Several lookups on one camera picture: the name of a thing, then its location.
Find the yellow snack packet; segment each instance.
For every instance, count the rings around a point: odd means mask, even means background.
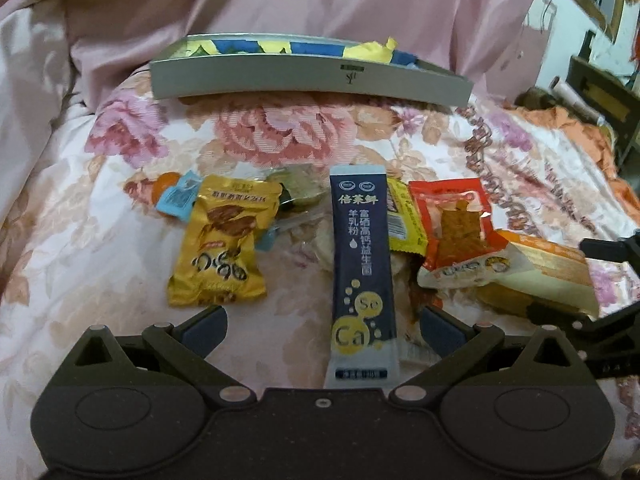
[[[209,175],[202,181],[167,294],[171,305],[252,300],[266,292],[255,235],[278,211],[277,182]]]
[[[407,184],[387,177],[386,190],[389,248],[424,256],[427,252],[427,234]]]

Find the blue candy wrapper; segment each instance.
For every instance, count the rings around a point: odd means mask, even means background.
[[[334,323],[326,388],[391,388],[399,381],[383,166],[335,166]]]
[[[200,184],[202,179],[193,171],[188,171],[180,177],[175,186],[164,190],[156,204],[156,209],[161,213],[175,216],[183,222],[188,222]]]

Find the snack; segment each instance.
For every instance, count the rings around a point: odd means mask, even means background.
[[[600,305],[589,266],[578,249],[510,231],[499,230],[498,234],[532,263],[532,269],[517,276],[499,276],[497,283],[598,317]]]
[[[313,249],[320,266],[324,270],[334,272],[334,222],[331,218],[323,218],[316,226],[313,238]],[[406,267],[407,254],[391,253],[391,274],[395,276]]]
[[[397,384],[383,166],[334,166],[334,312],[325,387]]]
[[[531,270],[531,263],[491,223],[491,205],[477,178],[410,182],[429,243],[417,281],[425,288],[484,285]]]
[[[165,182],[171,182],[173,179],[174,177],[165,178]],[[162,191],[159,199],[154,202],[156,209],[169,216],[175,216],[183,222],[188,222],[200,184],[202,184],[202,179],[193,171],[188,171],[183,176],[180,176],[174,185],[169,185]]]
[[[525,294],[500,285],[500,283],[488,283],[485,286],[479,286],[478,290],[476,290],[476,297],[499,313],[518,317],[527,317],[527,309],[533,303],[541,303],[568,314],[578,314],[580,312],[580,309],[574,306]]]
[[[228,303],[265,293],[255,235],[273,221],[281,190],[273,182],[217,175],[202,181],[167,286],[170,304]]]
[[[427,251],[427,235],[409,188],[394,178],[387,178],[386,185],[389,247],[392,251],[424,256]]]
[[[180,180],[180,173],[169,171],[160,175],[151,189],[151,202],[156,205],[162,194],[171,186],[175,186]]]
[[[306,211],[318,205],[328,192],[312,164],[280,168],[269,173],[265,180],[279,182],[284,188],[280,196],[280,213]]]

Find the dried tofu snack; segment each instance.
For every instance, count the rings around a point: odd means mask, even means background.
[[[417,281],[425,288],[485,285],[533,268],[491,222],[491,204],[478,178],[410,182],[429,238]]]
[[[202,181],[167,285],[169,304],[230,303],[265,294],[255,237],[273,221],[281,191],[276,182],[218,175]]]
[[[427,251],[427,235],[407,184],[387,177],[386,191],[389,248],[392,251],[424,256]]]

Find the red snack packet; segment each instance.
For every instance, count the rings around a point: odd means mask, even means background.
[[[498,275],[528,270],[530,263],[500,236],[491,204],[477,178],[410,182],[429,239],[417,281],[431,288],[488,283]]]

